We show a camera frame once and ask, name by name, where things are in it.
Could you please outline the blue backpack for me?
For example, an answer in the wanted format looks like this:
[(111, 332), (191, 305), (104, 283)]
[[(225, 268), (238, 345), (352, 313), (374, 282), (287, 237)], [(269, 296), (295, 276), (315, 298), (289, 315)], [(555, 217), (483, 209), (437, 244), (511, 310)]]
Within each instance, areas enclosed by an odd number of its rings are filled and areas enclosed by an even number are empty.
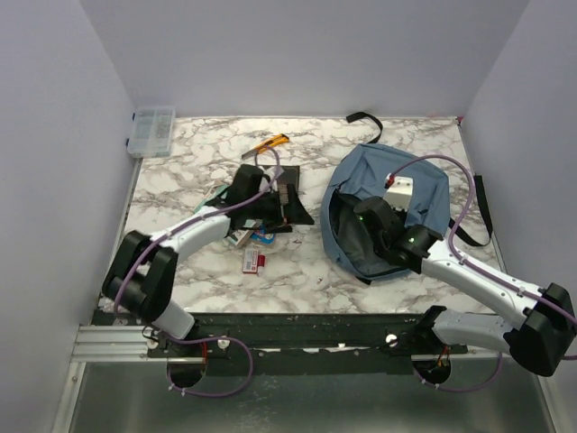
[(357, 280), (371, 284), (397, 276), (409, 261), (399, 241), (454, 228), (448, 175), (375, 135), (334, 170), (320, 226), (326, 255)]

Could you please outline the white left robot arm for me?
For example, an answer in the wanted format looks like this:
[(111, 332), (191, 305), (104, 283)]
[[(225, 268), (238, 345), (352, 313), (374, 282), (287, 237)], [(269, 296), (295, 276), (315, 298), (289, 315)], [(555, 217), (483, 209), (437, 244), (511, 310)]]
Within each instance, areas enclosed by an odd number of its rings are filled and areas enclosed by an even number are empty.
[(243, 164), (231, 185), (217, 192), (181, 223), (146, 235), (124, 236), (105, 276), (101, 292), (116, 309), (128, 310), (169, 335), (178, 355), (198, 350), (195, 320), (172, 298), (177, 266), (203, 247), (237, 230), (289, 233), (314, 223), (298, 197), (297, 166)]

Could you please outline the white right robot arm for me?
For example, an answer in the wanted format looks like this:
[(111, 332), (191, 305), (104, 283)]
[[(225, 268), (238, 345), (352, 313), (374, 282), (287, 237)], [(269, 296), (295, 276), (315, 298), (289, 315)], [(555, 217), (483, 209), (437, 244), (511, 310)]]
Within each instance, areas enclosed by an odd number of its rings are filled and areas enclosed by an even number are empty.
[(431, 309), (430, 322), (414, 334), (421, 351), (432, 354), (445, 345), (472, 345), (510, 355), (531, 373), (555, 373), (576, 338), (568, 290), (555, 283), (542, 288), (517, 280), (464, 254), (426, 226), (405, 226), (383, 198), (367, 198), (353, 212), (381, 259), (443, 281), (493, 312), (487, 316)]

